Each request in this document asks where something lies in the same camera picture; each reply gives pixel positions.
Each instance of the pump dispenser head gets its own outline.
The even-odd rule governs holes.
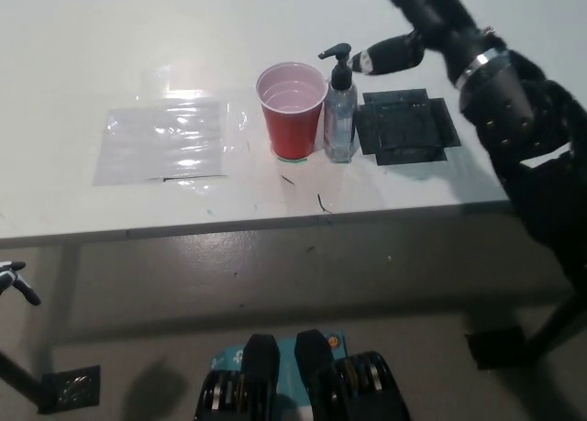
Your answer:
[[[320,59],[336,56],[337,66],[332,70],[331,84],[337,91],[346,91],[352,86],[352,70],[349,67],[349,57],[352,47],[348,43],[339,43],[336,47],[319,54]]]

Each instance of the red plastic cup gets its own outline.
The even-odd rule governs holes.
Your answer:
[[[303,63],[279,63],[260,75],[257,95],[279,157],[300,160],[312,153],[327,92],[320,71]]]

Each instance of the hand sanitizer bottle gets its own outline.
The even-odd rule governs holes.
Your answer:
[[[358,94],[349,67],[350,51],[348,43],[341,43],[318,56],[320,59],[336,56],[338,60],[324,105],[324,150],[332,162],[350,162],[354,151]]]

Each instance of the concrete floor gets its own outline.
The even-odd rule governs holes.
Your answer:
[[[209,359],[253,332],[341,329],[388,360],[414,420],[587,419],[587,331],[532,370],[479,372],[463,335],[531,331],[569,290],[510,216],[388,220],[6,249],[44,303],[0,300],[0,349],[31,371],[102,366],[96,408],[58,421],[190,420]],[[0,383],[0,419],[42,419]]]

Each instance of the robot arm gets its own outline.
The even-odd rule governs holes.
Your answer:
[[[512,206],[536,241],[553,249],[573,285],[587,294],[587,113],[492,28],[479,29],[460,0],[391,0],[415,31],[353,59],[370,74],[417,66],[439,52],[460,91],[460,112],[477,129]],[[522,161],[570,144],[531,169]]]

